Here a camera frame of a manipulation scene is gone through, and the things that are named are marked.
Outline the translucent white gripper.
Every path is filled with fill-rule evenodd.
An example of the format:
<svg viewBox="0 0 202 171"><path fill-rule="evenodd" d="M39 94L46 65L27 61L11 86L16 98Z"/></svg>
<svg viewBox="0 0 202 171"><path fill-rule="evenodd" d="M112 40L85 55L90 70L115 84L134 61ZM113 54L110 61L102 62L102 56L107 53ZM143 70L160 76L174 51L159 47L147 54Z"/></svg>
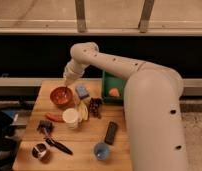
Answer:
<svg viewBox="0 0 202 171"><path fill-rule="evenodd" d="M71 85L84 74L84 68L75 60L71 60L64 68L63 78L66 86Z"/></svg>

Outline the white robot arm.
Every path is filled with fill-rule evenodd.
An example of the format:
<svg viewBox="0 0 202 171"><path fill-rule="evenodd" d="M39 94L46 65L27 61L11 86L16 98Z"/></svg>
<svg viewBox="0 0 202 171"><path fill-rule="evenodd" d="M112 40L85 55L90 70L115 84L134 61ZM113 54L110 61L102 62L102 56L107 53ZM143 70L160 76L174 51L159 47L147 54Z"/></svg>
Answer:
<svg viewBox="0 0 202 171"><path fill-rule="evenodd" d="M101 53L94 42L70 49L65 83L92 65L126 81L124 113L133 171L188 171L179 98L183 79L171 68Z"/></svg>

